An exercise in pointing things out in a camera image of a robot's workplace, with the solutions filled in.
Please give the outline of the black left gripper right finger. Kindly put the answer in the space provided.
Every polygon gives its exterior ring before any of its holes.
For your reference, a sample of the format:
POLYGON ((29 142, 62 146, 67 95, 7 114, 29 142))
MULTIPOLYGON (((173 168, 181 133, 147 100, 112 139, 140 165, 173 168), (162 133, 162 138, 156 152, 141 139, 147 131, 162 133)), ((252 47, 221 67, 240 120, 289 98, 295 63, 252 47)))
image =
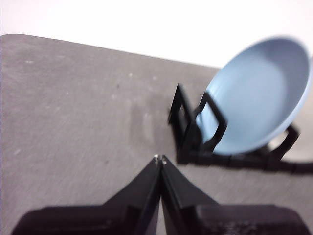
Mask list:
POLYGON ((307 235, 299 214, 276 205, 219 204, 161 156, 161 199, 169 235, 307 235))

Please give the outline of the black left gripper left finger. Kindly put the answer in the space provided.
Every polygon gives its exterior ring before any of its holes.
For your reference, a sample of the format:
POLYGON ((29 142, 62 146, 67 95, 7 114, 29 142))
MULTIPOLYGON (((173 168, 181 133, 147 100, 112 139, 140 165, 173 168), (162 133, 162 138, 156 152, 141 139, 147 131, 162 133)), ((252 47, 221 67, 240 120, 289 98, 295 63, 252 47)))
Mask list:
POLYGON ((24 214, 14 235, 153 235, 160 201, 159 156, 102 205, 56 206, 24 214))

